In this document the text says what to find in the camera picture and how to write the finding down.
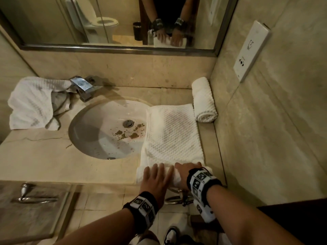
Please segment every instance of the shoe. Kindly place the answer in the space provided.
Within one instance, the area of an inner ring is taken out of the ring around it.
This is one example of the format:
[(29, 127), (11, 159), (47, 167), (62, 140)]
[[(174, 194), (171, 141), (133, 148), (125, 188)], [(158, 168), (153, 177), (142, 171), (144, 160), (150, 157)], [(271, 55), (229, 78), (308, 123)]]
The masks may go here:
[(176, 245), (181, 232), (176, 226), (171, 226), (164, 239), (164, 245)]

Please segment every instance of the countertop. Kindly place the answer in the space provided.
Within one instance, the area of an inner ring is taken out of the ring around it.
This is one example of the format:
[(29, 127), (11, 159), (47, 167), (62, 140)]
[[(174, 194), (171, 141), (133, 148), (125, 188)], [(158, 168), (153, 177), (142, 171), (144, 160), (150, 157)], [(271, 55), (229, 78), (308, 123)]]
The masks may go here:
[[(121, 98), (148, 105), (193, 102), (192, 90), (175, 88), (102, 87), (86, 103), (75, 95), (71, 98), (71, 110), (59, 115), (58, 131), (39, 128), (10, 132), (0, 145), (0, 180), (134, 185), (139, 154), (101, 160), (80, 152), (68, 137), (71, 120), (84, 107), (104, 99)], [(206, 165), (219, 179), (225, 179), (214, 124), (198, 123), (198, 128)]]

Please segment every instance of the oval sink basin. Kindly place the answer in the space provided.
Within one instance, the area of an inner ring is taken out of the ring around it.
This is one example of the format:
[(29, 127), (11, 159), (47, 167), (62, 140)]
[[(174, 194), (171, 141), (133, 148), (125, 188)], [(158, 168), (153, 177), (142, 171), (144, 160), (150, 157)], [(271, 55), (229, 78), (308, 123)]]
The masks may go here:
[(114, 100), (85, 107), (72, 120), (68, 134), (84, 154), (99, 159), (124, 158), (141, 152), (148, 105)]

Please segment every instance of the sink drain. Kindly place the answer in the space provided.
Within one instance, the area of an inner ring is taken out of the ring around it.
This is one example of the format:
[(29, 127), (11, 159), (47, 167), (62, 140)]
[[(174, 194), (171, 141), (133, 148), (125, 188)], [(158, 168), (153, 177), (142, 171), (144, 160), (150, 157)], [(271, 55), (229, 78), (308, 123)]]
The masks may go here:
[(134, 125), (134, 121), (133, 120), (126, 120), (126, 121), (124, 121), (124, 123), (123, 123), (123, 126), (125, 127), (125, 128), (131, 128), (131, 127), (133, 127), (133, 125)]

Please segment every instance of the trash can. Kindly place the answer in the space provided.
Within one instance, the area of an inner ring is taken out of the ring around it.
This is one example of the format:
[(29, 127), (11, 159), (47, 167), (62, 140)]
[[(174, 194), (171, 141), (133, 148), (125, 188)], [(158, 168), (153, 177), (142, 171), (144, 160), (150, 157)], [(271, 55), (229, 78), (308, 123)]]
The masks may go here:
[(133, 23), (134, 39), (136, 41), (142, 41), (141, 22)]

